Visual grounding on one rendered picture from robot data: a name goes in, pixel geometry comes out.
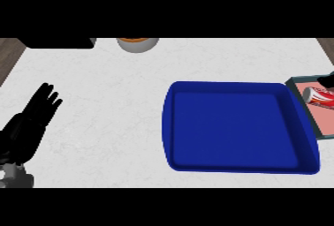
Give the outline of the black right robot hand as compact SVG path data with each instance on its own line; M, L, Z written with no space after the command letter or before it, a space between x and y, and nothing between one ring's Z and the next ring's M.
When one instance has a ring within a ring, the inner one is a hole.
M318 83L325 88L333 88L334 87L334 72L328 76L319 77L318 78Z

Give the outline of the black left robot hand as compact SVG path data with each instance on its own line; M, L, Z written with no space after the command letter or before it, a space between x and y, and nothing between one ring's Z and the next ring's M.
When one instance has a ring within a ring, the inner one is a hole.
M53 85L43 83L24 111L13 115L0 130L0 165L21 165L33 158L46 127L62 103L58 95Z

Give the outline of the red and white can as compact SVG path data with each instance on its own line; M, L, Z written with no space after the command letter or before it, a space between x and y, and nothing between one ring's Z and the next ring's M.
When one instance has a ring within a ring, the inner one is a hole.
M307 87L303 91L303 99L309 104L334 106L334 93L327 89Z

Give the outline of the pink tray with grey rim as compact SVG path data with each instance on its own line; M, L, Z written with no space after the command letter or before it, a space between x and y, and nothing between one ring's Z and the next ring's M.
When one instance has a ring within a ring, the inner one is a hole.
M316 87L327 89L334 93L334 87L325 88L318 83L318 78L328 75L319 76L299 76L291 77L285 81L285 85L290 88L296 99L300 101L302 107L306 112L306 116L313 127L313 132L318 139L334 139L334 106L324 106L319 104L309 104L303 99L303 91L307 87Z

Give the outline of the blue plastic box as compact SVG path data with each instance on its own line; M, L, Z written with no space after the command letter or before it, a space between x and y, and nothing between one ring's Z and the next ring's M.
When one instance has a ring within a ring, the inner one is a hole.
M167 163L179 171L319 171L304 109L281 83L177 81L161 113Z

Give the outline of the black appliance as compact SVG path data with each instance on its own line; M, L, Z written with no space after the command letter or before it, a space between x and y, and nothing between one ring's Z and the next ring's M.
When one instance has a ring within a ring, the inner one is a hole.
M96 38L19 38L31 49L92 49Z

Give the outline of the white jar with orange top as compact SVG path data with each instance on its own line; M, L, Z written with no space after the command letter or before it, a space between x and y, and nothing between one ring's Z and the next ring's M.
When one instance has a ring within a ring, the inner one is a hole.
M130 53L143 53L154 48L158 38L117 38L118 46Z

